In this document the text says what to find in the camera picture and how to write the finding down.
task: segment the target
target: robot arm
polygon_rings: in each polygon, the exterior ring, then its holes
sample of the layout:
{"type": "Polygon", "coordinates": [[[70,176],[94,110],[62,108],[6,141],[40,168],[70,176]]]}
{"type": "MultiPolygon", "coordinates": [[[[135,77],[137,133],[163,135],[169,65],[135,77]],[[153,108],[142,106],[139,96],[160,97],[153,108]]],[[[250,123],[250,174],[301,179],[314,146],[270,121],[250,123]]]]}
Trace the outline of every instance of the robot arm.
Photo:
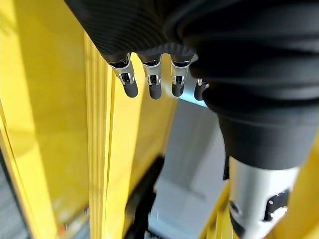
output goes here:
{"type": "Polygon", "coordinates": [[[319,3],[313,0],[66,0],[129,97],[138,53],[159,99],[160,56],[172,93],[189,67],[195,96],[219,116],[230,216],[241,238],[265,236],[284,216],[319,122],[319,3]]]}

